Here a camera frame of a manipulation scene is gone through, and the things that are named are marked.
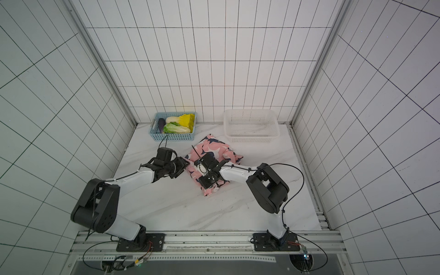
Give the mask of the pink shark print shorts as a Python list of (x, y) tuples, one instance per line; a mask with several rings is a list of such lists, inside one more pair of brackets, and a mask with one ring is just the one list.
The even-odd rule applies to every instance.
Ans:
[(191, 151), (184, 156), (189, 162), (186, 171), (193, 181), (200, 187), (205, 197), (218, 191), (228, 184), (218, 173), (220, 164), (231, 162), (239, 165), (242, 155), (236, 154), (230, 146), (215, 136), (206, 135)]

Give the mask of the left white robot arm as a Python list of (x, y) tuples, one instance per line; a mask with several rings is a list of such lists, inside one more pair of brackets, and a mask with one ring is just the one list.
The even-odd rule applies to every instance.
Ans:
[(108, 180), (92, 179), (72, 210), (71, 221), (88, 230), (118, 237), (118, 252), (152, 249), (157, 240), (146, 228), (118, 213), (119, 200), (125, 195), (162, 178), (177, 178), (189, 162), (170, 148), (161, 147), (156, 157), (129, 175)]

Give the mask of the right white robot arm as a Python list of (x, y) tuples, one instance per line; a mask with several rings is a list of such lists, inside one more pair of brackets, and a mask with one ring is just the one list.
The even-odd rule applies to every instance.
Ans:
[(210, 154), (195, 161), (202, 176), (202, 187), (213, 187), (220, 180), (247, 184), (259, 206), (267, 213), (268, 229), (262, 240), (255, 244), (280, 250), (287, 243), (288, 229), (282, 219), (282, 206), (287, 201), (289, 187), (266, 163), (258, 167), (246, 167), (227, 160), (218, 161)]

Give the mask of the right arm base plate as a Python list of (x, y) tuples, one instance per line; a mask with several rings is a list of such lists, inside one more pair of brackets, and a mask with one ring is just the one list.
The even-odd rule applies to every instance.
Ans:
[(297, 235), (286, 232), (281, 238), (276, 238), (270, 232), (254, 233), (250, 242), (256, 252), (299, 252), (301, 245)]

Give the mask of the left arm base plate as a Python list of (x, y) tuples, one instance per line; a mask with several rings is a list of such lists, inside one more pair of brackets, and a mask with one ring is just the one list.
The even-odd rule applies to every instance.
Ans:
[(116, 251), (123, 253), (161, 252), (163, 250), (165, 236), (163, 233), (141, 233), (140, 236), (137, 236), (132, 241), (120, 238)]

